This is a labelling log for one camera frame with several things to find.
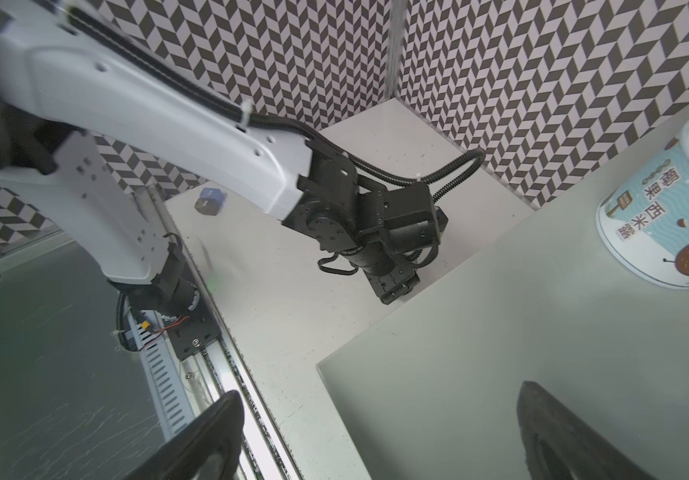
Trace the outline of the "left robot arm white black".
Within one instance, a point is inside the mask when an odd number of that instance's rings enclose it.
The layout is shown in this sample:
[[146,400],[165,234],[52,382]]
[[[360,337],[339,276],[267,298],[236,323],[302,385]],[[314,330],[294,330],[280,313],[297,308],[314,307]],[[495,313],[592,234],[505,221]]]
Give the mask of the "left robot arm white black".
[[420,178],[394,176],[308,125],[254,113],[170,68],[85,1],[0,1],[0,186],[84,250],[132,307],[177,316],[200,294],[184,245],[152,225],[102,162],[110,136],[214,181],[364,273],[386,304],[435,258],[449,192],[483,165],[471,150]]

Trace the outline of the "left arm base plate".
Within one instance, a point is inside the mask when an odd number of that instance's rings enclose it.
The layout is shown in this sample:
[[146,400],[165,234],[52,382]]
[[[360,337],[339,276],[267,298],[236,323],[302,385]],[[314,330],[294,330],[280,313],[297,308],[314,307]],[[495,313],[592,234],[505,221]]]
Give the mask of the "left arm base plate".
[[188,319],[180,318],[178,325],[166,330],[168,341],[172,344],[174,355],[180,361],[200,353],[210,344],[222,338],[222,328],[218,324],[218,315],[212,301],[204,297]]

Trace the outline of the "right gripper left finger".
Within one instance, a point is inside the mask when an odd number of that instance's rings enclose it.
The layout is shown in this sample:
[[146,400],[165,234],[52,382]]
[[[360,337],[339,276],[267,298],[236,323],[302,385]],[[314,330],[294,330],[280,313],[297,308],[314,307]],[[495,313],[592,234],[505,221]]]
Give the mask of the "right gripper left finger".
[[230,390],[126,477],[232,479],[240,464],[243,429],[242,398]]

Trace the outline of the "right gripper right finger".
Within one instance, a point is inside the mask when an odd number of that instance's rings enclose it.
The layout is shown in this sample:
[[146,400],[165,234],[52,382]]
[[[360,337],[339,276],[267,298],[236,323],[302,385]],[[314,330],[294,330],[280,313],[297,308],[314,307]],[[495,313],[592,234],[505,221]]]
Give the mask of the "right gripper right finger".
[[652,477],[537,382],[522,384],[517,416],[533,479]]

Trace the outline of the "can teal label back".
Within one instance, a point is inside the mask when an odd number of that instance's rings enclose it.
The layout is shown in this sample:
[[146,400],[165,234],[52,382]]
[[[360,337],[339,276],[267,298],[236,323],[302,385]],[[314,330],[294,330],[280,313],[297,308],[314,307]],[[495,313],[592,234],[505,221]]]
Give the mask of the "can teal label back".
[[689,121],[598,207],[610,254],[648,282],[689,289]]

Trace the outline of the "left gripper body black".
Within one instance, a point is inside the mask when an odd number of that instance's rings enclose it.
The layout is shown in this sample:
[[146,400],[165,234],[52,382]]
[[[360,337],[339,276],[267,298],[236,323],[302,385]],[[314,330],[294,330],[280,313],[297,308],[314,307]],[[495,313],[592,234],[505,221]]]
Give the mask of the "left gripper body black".
[[420,283],[420,277],[412,262],[405,258],[381,259],[364,269],[380,302],[390,305],[402,296],[410,294]]

